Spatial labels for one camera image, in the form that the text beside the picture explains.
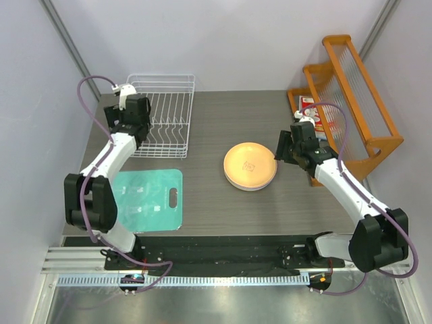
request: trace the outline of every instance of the robotic arm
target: robotic arm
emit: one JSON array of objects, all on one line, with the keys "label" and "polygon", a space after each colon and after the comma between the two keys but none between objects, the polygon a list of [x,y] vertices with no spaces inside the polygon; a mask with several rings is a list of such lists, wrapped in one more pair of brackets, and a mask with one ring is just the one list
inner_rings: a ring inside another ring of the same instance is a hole
[{"label": "robotic arm", "polygon": [[[69,174],[64,182],[66,222],[86,229],[80,206],[80,191],[85,177],[96,168],[85,188],[85,207],[94,235],[110,245],[142,260],[138,236],[117,221],[117,205],[111,189],[114,177],[126,160],[146,140],[150,130],[150,101],[137,94],[130,84],[114,88],[119,104],[104,108],[112,141],[109,141],[96,159],[80,174]],[[97,163],[108,153],[103,162]]]},{"label": "robotic arm", "polygon": [[[352,261],[362,272],[369,272],[408,257],[408,244],[400,232],[373,205],[388,215],[408,233],[408,218],[401,209],[390,210],[368,192],[340,161],[330,147],[320,147],[313,119],[295,115],[298,120],[291,132],[282,130],[275,159],[299,165],[324,185],[345,208],[356,226],[352,235],[317,234],[309,242],[310,257],[335,257]],[[367,204],[363,197],[371,202]]]}]

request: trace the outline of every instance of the plate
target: plate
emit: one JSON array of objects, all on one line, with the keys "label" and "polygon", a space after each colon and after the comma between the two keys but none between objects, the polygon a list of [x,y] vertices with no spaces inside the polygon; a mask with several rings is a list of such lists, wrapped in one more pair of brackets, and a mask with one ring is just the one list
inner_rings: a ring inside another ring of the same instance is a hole
[{"label": "plate", "polygon": [[231,148],[223,160],[225,176],[242,190],[259,190],[276,174],[274,154],[265,146],[247,142]]}]

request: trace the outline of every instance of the wood grain surface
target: wood grain surface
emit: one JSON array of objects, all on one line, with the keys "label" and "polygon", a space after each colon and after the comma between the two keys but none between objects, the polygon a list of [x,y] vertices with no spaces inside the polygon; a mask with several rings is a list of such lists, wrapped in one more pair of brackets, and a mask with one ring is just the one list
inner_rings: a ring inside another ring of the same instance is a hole
[{"label": "wood grain surface", "polygon": [[[114,103],[103,95],[102,107]],[[122,170],[171,169],[184,177],[183,225],[175,232],[156,235],[316,234],[354,230],[349,216],[324,187],[309,186],[297,165],[278,164],[275,179],[258,192],[234,188],[223,174],[223,158],[241,142],[257,142],[274,151],[279,131],[292,123],[285,91],[196,92],[192,108],[186,159],[130,158]],[[94,125],[83,167],[106,144]],[[86,235],[66,226],[64,235]]]}]

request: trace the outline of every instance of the white wall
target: white wall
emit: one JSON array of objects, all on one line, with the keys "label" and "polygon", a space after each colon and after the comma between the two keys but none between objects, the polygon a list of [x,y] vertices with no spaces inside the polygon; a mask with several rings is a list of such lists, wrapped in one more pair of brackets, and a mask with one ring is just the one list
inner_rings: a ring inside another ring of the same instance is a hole
[{"label": "white wall", "polygon": [[369,177],[373,192],[408,214],[420,255],[414,286],[431,316],[432,281],[432,2],[401,1],[366,60],[405,142]]},{"label": "white wall", "polygon": [[360,49],[385,0],[53,0],[90,72],[193,73],[197,90],[298,86],[328,34]]},{"label": "white wall", "polygon": [[38,1],[1,2],[0,44],[0,322],[19,324],[29,323],[47,247],[59,243],[63,179],[78,171],[90,122],[78,70]]}]

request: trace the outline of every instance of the gray floor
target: gray floor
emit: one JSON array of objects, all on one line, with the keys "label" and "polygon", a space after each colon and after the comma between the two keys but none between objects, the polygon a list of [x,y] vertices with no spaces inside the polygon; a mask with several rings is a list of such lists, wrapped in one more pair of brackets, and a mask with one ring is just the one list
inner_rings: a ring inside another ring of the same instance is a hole
[{"label": "gray floor", "polygon": [[[100,106],[109,99],[111,96],[104,96]],[[105,119],[101,107],[97,116]],[[183,226],[167,235],[352,232],[354,226],[337,200],[325,188],[310,187],[299,166],[280,163],[273,182],[258,192],[243,192],[226,180],[223,157],[233,145],[257,142],[274,151],[279,131],[289,130],[291,122],[285,91],[197,92],[188,157],[131,158],[123,170],[182,171]],[[83,166],[96,157],[106,141],[93,126]],[[64,234],[84,232],[67,225]]]},{"label": "gray floor", "polygon": [[[346,291],[362,279],[359,272],[334,273],[332,291]],[[137,296],[116,296],[118,288],[57,288],[48,323],[52,324],[405,324],[409,323],[395,281],[377,272],[354,294],[335,297],[306,287],[159,288]],[[91,310],[78,310],[79,306]]]}]

